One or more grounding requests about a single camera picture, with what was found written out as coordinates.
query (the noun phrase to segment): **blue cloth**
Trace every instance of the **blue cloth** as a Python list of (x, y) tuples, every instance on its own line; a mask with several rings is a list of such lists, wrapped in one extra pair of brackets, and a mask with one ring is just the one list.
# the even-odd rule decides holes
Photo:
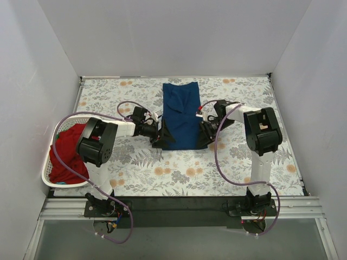
[(163, 84), (163, 117), (166, 126), (176, 142), (168, 142), (169, 148), (163, 150), (196, 150), (199, 136), (199, 122), (202, 118), (195, 113), (200, 104), (199, 86), (197, 82), (176, 86)]

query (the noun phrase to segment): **floral tablecloth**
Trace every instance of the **floral tablecloth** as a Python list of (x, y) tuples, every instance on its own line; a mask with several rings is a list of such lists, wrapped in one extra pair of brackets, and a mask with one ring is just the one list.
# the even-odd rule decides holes
[[(132, 100), (150, 111), (162, 110), (163, 83), (183, 85), (198, 82), (201, 103), (211, 99), (241, 101), (251, 107), (273, 107), (283, 133), (283, 143), (275, 154), (271, 183), (283, 196), (303, 195), (287, 136), (283, 131), (273, 92), (266, 77), (177, 78), (177, 79), (90, 79), (85, 81), (78, 111), (117, 116), (117, 104)], [(213, 113), (213, 105), (206, 111)], [(130, 114), (133, 105), (124, 104), (121, 113)], [(108, 170), (116, 196), (242, 196), (245, 187), (233, 186), (219, 175), (213, 154), (214, 144), (198, 151), (162, 151), (151, 148), (149, 139), (117, 138)], [(219, 160), (226, 176), (249, 182), (251, 154), (245, 130), (235, 123), (221, 132)], [(84, 196), (89, 185), (55, 189), (55, 196)]]

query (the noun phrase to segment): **white panel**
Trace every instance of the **white panel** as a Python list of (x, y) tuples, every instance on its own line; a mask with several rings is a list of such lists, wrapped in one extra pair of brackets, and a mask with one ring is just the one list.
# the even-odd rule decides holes
[(77, 74), (272, 72), (311, 0), (38, 0)]
[(274, 71), (274, 89), (304, 182), (347, 259), (347, 2), (313, 0)]
[(47, 191), (44, 154), (79, 79), (36, 0), (0, 1), (0, 24), (0, 259), (22, 259)]

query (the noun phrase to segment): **plastic basket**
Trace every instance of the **plastic basket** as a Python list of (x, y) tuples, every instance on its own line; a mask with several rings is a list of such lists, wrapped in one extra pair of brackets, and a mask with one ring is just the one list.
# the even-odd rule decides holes
[[(62, 131), (66, 131), (67, 129), (73, 127), (75, 124), (86, 124), (89, 120), (89, 118), (91, 118), (90, 115), (76, 115), (76, 116), (71, 116), (70, 118), (66, 119), (65, 122), (60, 126), (60, 128), (58, 129), (58, 133), (62, 132)], [(53, 135), (52, 138), (50, 140), (50, 145), (52, 145), (53, 143)], [(41, 177), (43, 182), (50, 187), (54, 187), (54, 188), (75, 188), (75, 187), (81, 187), (86, 185), (88, 182), (84, 181), (82, 183), (76, 183), (76, 184), (55, 184), (55, 183), (51, 183), (49, 180), (49, 174), (52, 171), (52, 163), (50, 162), (49, 159), (49, 151), (50, 149), (48, 149), (47, 154), (46, 154), (46, 158), (44, 161), (44, 165), (43, 165), (43, 169), (42, 169), (42, 173), (41, 173)]]

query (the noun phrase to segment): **cable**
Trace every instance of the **cable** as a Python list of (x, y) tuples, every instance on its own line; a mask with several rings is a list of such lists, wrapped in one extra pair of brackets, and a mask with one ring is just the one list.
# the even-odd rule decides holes
[(207, 101), (205, 104), (201, 105), (201, 109), (202, 109), (204, 106), (206, 106), (207, 104), (210, 104), (210, 103), (212, 103), (212, 102), (217, 102), (217, 101), (220, 101), (220, 99), (213, 99), (213, 100)]
[(105, 118), (110, 118), (110, 119), (113, 119), (113, 120), (118, 120), (118, 121), (122, 121), (122, 119), (119, 119), (119, 118), (115, 118), (113, 116), (109, 116), (109, 115), (103, 115), (103, 114), (99, 114), (99, 113), (95, 113), (95, 112), (76, 112), (76, 113), (72, 113), (70, 115), (67, 115), (65, 116), (60, 122), (59, 124), (57, 125), (57, 127), (55, 128), (55, 131), (54, 131), (54, 134), (53, 134), (53, 152), (57, 158), (57, 160), (61, 163), (62, 166), (64, 166), (67, 170), (69, 170), (70, 172), (76, 174), (78, 177), (80, 177), (82, 180), (88, 182), (89, 184), (91, 184), (97, 191), (99, 191), (102, 195), (106, 196), (107, 198), (111, 199), (111, 200), (114, 200), (115, 202), (119, 203), (120, 205), (122, 205), (126, 210), (128, 210), (129, 212), (129, 216), (130, 216), (130, 231), (129, 231), (129, 234), (127, 235), (127, 237), (122, 240), (122, 241), (118, 241), (118, 240), (115, 240), (113, 239), (112, 237), (107, 237), (105, 236), (104, 234), (101, 234), (101, 233), (98, 233), (96, 232), (95, 234), (101, 236), (102, 238), (106, 238), (107, 240), (111, 241), (111, 242), (114, 242), (115, 244), (123, 244), (125, 243), (126, 241), (128, 241), (128, 239), (130, 238), (131, 234), (132, 234), (132, 231), (133, 231), (133, 227), (134, 227), (134, 220), (133, 220), (133, 217), (132, 217), (132, 213), (129, 209), (129, 207), (124, 204), (123, 202), (121, 202), (119, 199), (116, 199), (116, 198), (113, 198), (111, 197), (110, 195), (108, 195), (107, 193), (105, 193), (103, 190), (101, 190), (99, 187), (97, 187), (95, 185), (94, 182), (92, 182), (91, 180), (87, 179), (86, 177), (84, 177), (83, 175), (81, 175), (80, 173), (74, 171), (73, 169), (71, 169), (67, 164), (65, 164), (65, 162), (63, 162), (63, 160), (60, 158), (60, 156), (58, 155), (58, 152), (56, 151), (56, 147), (55, 147), (55, 142), (56, 142), (56, 134), (60, 128), (60, 126), (63, 124), (63, 122), (70, 118), (71, 116), (73, 115), (81, 115), (81, 114), (92, 114), (92, 115), (97, 115), (97, 116), (103, 116)]
[(260, 219), (260, 217), (261, 217), (261, 212), (260, 212), (258, 218), (257, 218), (257, 219), (254, 219), (253, 222), (258, 222), (258, 220)]
[(141, 107), (141, 108), (144, 108), (144, 109), (148, 110), (147, 108), (145, 108), (144, 106), (142, 106), (141, 104), (139, 104), (139, 103), (137, 103), (137, 102), (135, 102), (135, 101), (122, 101), (121, 103), (119, 103), (119, 104), (117, 105), (117, 112), (118, 112), (118, 114), (119, 114), (122, 118), (125, 118), (126, 120), (127, 120), (128, 118), (127, 118), (126, 116), (124, 116), (124, 115), (119, 111), (119, 107), (120, 107), (121, 105), (125, 104), (125, 103), (132, 103), (132, 104), (138, 105), (138, 106)]
[(116, 225), (118, 225), (118, 223), (120, 222), (122, 214), (118, 217), (117, 221), (115, 222)]
[(265, 217), (266, 217), (266, 210), (264, 209), (264, 216), (260, 221), (263, 221), (265, 219)]
[(251, 183), (236, 183), (236, 182), (234, 182), (234, 181), (229, 180), (229, 179), (224, 175), (224, 173), (222, 172), (221, 167), (220, 167), (219, 162), (218, 162), (218, 157), (217, 157), (218, 137), (219, 137), (219, 133), (220, 133), (220, 131), (221, 131), (221, 129), (222, 129), (222, 126), (223, 126), (224, 122), (226, 121), (226, 119), (228, 118), (228, 116), (229, 116), (233, 111), (235, 111), (236, 109), (238, 109), (238, 108), (241, 107), (241, 106), (242, 106), (242, 104), (239, 104), (239, 105), (237, 105), (236, 107), (234, 107), (232, 110), (230, 110), (230, 111), (226, 114), (226, 116), (222, 119), (222, 121), (221, 121), (221, 123), (220, 123), (220, 125), (219, 125), (219, 127), (218, 127), (218, 130), (217, 130), (217, 133), (216, 133), (216, 138), (215, 138), (215, 161), (216, 161), (216, 166), (217, 166), (218, 172), (220, 173), (220, 175), (222, 176), (222, 178), (223, 178), (226, 182), (228, 182), (228, 183), (230, 183), (230, 184), (233, 184), (233, 185), (236, 185), (236, 186), (249, 186), (249, 185), (254, 185), (254, 184), (266, 184), (266, 185), (268, 185), (269, 187), (271, 187), (271, 188), (273, 189), (273, 191), (274, 191), (275, 194), (276, 194), (277, 201), (278, 201), (278, 210), (277, 210), (277, 213), (276, 213), (276, 216), (275, 216), (274, 221), (273, 221), (272, 224), (269, 226), (269, 228), (268, 228), (267, 230), (265, 230), (264, 232), (262, 232), (262, 233), (260, 233), (260, 234), (253, 234), (253, 233), (250, 233), (250, 234), (253, 235), (253, 236), (265, 235), (265, 234), (266, 234), (267, 232), (269, 232), (269, 231), (273, 228), (273, 226), (276, 224), (277, 219), (278, 219), (278, 216), (279, 216), (279, 214), (280, 214), (281, 201), (280, 201), (280, 196), (279, 196), (279, 194), (278, 194), (276, 188), (275, 188), (271, 183), (267, 183), (266, 181), (253, 181), (253, 182), (251, 182)]

